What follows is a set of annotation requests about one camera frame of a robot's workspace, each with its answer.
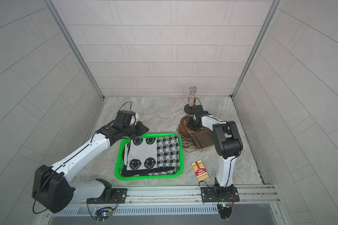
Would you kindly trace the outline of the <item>brown plaid fringed scarf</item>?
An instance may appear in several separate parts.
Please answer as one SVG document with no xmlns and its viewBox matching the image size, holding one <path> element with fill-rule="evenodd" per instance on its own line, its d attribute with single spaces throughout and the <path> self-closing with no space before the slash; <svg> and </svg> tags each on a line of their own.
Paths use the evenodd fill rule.
<svg viewBox="0 0 338 225">
<path fill-rule="evenodd" d="M 182 146 L 186 152 L 204 151 L 214 146 L 213 132 L 208 128 L 193 131 L 187 127 L 190 115 L 184 116 L 178 125 L 177 132 L 181 136 Z"/>
</svg>

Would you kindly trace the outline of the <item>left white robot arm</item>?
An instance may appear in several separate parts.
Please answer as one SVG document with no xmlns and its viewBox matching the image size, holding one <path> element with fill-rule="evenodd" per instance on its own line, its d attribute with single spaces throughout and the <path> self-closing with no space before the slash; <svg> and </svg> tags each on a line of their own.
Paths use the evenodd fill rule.
<svg viewBox="0 0 338 225">
<path fill-rule="evenodd" d="M 58 213 L 72 202 L 110 203 L 112 185 L 104 179 L 72 183 L 76 174 L 93 158 L 123 138 L 139 138 L 149 131 L 142 122 L 132 125 L 111 122 L 98 129 L 93 137 L 67 157 L 51 166 L 40 166 L 34 175 L 32 197 L 52 213 Z"/>
</svg>

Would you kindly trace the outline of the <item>black white smiley scarf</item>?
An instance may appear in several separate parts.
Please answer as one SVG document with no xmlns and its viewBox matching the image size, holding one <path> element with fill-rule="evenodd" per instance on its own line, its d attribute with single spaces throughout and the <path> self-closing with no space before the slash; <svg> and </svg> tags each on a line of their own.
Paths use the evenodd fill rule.
<svg viewBox="0 0 338 225">
<path fill-rule="evenodd" d="M 137 138 L 124 144 L 123 177 L 175 175 L 180 168 L 181 144 L 177 135 Z"/>
</svg>

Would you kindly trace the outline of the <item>green plastic basket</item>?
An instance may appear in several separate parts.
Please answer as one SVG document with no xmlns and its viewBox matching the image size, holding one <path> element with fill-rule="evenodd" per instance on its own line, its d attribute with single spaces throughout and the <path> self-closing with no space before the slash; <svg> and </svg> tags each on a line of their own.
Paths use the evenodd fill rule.
<svg viewBox="0 0 338 225">
<path fill-rule="evenodd" d="M 169 135 L 177 135 L 174 133 L 162 133 L 162 134 L 147 134 L 147 135 L 143 135 L 140 138 L 145 138 L 145 137 L 153 137 L 155 135 L 158 136 L 169 136 Z M 118 179 L 122 180 L 122 181 L 134 181 L 134 180 L 142 180 L 142 179 L 161 179 L 161 178 L 176 178 L 178 177 L 184 170 L 184 159 L 183 159 L 183 148 L 182 148 L 182 140 L 180 138 L 179 135 L 177 135 L 179 137 L 179 141 L 181 144 L 181 153 L 180 153 L 180 168 L 177 174 L 175 175 L 158 175 L 158 176 L 134 176 L 134 177 L 123 177 L 120 174 L 121 169 L 123 168 L 123 160 L 122 160 L 122 150 L 124 148 L 124 144 L 128 143 L 128 141 L 130 139 L 126 138 L 124 140 L 121 141 L 120 143 L 120 147 L 119 147 L 119 153 L 118 153 L 118 157 L 117 157 L 117 161 L 116 161 L 116 166 L 115 166 L 115 175 Z"/>
</svg>

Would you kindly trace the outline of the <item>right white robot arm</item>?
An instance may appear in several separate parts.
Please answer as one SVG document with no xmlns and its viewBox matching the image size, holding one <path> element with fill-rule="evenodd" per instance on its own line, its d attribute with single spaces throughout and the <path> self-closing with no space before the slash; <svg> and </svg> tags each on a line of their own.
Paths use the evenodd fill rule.
<svg viewBox="0 0 338 225">
<path fill-rule="evenodd" d="M 238 192 L 233 184 L 234 166 L 243 150 L 243 143 L 234 121 L 222 121 L 203 110 L 202 105 L 185 105 L 185 113 L 193 115 L 187 127 L 199 132 L 202 128 L 213 131 L 213 142 L 220 157 L 219 169 L 213 186 L 214 197 L 220 202 L 238 202 Z"/>
</svg>

